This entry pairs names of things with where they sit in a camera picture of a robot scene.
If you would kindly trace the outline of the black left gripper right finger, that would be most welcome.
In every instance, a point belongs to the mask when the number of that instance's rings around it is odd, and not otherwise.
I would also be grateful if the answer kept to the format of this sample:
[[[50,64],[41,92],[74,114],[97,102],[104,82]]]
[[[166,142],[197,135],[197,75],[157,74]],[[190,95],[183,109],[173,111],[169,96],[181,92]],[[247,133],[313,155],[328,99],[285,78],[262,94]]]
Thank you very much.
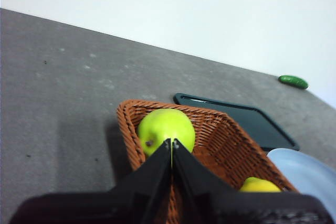
[[[178,140],[173,180],[183,223],[333,223],[317,198],[292,192],[239,192],[203,166]]]

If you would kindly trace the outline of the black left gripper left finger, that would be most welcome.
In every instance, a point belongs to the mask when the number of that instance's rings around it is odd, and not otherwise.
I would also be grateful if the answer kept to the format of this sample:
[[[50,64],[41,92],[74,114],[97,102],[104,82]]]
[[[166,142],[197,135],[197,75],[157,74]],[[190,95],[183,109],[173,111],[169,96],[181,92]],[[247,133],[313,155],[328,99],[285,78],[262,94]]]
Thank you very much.
[[[165,223],[171,184],[171,140],[104,192],[53,193],[25,200],[11,223]]]

